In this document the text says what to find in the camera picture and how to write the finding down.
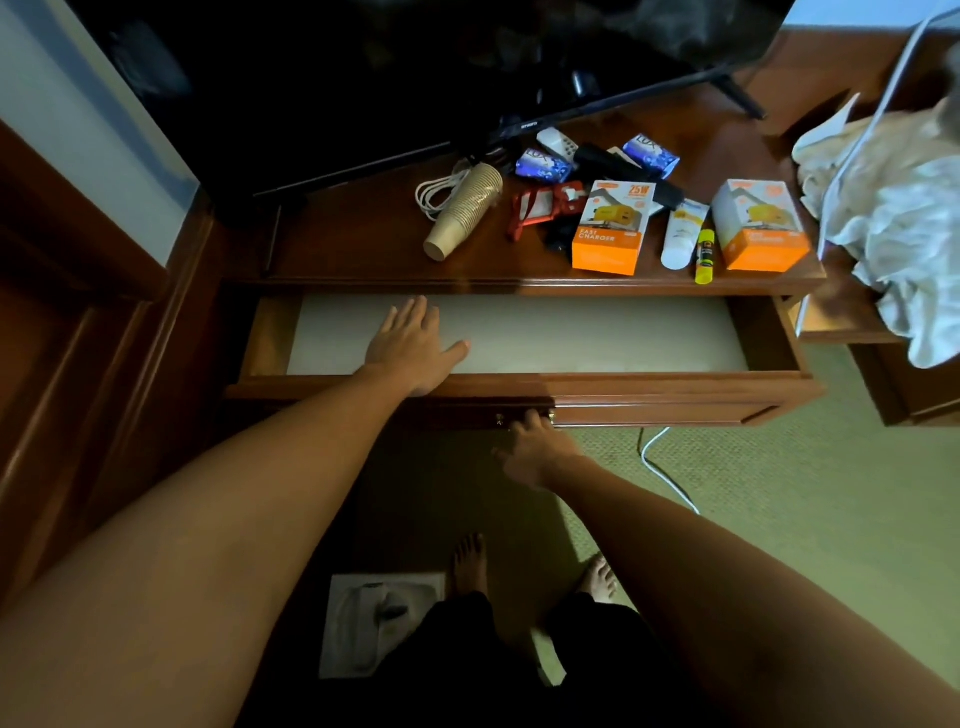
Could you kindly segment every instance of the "white wall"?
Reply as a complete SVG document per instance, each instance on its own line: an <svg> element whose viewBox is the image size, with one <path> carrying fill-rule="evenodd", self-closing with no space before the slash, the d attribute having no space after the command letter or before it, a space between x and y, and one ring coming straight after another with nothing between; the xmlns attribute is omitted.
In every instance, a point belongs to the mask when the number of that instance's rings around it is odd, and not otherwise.
<svg viewBox="0 0 960 728"><path fill-rule="evenodd" d="M909 28L927 17L938 0L797 0L787 25L833 25L870 28ZM938 12L956 8L945 0Z"/></svg>
<svg viewBox="0 0 960 728"><path fill-rule="evenodd" d="M62 0L0 0L0 118L166 265L197 181Z"/></svg>

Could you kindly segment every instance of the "orange and white box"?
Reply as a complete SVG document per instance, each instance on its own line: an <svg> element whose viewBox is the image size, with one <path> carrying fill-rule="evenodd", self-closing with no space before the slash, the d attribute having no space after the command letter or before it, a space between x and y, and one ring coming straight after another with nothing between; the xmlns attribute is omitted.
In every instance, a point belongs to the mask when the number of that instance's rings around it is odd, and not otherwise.
<svg viewBox="0 0 960 728"><path fill-rule="evenodd" d="M783 182L727 180L711 207L728 270L783 273L810 252Z"/></svg>
<svg viewBox="0 0 960 728"><path fill-rule="evenodd" d="M573 237L573 267L632 276L654 207L655 184L593 183Z"/></svg>

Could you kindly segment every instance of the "forearm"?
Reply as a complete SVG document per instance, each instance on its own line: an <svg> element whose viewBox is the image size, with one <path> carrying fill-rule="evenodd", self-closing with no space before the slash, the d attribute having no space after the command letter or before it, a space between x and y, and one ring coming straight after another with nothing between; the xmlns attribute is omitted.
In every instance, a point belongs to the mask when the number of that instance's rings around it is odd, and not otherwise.
<svg viewBox="0 0 960 728"><path fill-rule="evenodd" d="M957 718L946 683L724 528L585 457L565 458L547 484L583 520L643 616L738 721L926 726Z"/></svg>
<svg viewBox="0 0 960 728"><path fill-rule="evenodd" d="M73 724L106 725L109 704L117 725L232 723L287 597L407 393L365 368L209 451L84 542L0 624L4 719L52 724L66 704Z"/></svg>

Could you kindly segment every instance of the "open drawer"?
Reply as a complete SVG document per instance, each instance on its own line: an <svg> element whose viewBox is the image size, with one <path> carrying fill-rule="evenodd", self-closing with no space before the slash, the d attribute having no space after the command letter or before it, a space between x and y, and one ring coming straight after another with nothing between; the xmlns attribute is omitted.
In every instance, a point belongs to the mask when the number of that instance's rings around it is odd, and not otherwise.
<svg viewBox="0 0 960 728"><path fill-rule="evenodd" d="M362 363L401 296L267 294L233 400L284 403ZM444 344L470 357L400 416L498 427L533 407L555 425L754 425L823 394L772 298L437 296Z"/></svg>

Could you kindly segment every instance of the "foot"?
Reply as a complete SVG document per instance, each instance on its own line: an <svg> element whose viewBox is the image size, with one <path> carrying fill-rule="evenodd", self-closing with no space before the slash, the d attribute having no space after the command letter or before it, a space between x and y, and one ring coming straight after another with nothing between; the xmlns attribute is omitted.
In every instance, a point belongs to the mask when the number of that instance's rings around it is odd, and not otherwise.
<svg viewBox="0 0 960 728"><path fill-rule="evenodd" d="M616 579L613 570L603 554L598 553L587 564L584 580L577 587L577 592L583 592L593 597L593 601L600 604L611 604L616 594Z"/></svg>
<svg viewBox="0 0 960 728"><path fill-rule="evenodd" d="M487 593L487 544L482 533L467 536L453 552L453 583L457 596Z"/></svg>

